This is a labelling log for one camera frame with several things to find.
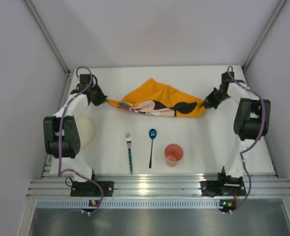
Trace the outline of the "orange cartoon mouse cloth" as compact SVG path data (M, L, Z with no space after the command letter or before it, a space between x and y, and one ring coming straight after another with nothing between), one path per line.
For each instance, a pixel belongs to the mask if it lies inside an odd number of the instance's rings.
M110 106L134 113L163 116L197 118L206 109L203 100L170 85L148 79L140 87L127 94L122 100L107 100Z

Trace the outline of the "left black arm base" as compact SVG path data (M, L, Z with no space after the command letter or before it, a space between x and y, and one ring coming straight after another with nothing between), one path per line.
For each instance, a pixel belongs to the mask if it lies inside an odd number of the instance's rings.
M104 197L112 197L114 191L113 181L98 181L97 184L103 190ZM100 197L101 190L98 186L90 181L87 182L77 182L74 181L71 186L71 197Z

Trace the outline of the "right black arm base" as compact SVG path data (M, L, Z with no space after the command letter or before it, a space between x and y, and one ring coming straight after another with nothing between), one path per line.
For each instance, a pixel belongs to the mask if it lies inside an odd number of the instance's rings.
M200 183L202 196L204 197L233 197L246 196L243 181L219 182L218 180L202 181Z

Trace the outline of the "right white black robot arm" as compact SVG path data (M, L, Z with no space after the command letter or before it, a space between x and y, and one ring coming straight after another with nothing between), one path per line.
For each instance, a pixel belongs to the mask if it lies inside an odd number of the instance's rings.
M219 88L214 88L199 107L216 109L229 98L238 105L233 122L236 141L223 170L227 176L239 178L248 174L246 159L261 137L267 134L271 102L251 90L244 81L236 80L231 66L222 74Z

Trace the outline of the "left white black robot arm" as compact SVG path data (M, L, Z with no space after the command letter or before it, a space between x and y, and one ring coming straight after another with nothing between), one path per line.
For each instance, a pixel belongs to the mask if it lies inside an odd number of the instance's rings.
M44 145L46 153L57 159L57 175L71 173L77 182L95 181L95 173L82 154L83 138L79 134L79 117L90 104L106 102L93 74L81 74L79 83L71 91L65 104L50 117L43 119Z

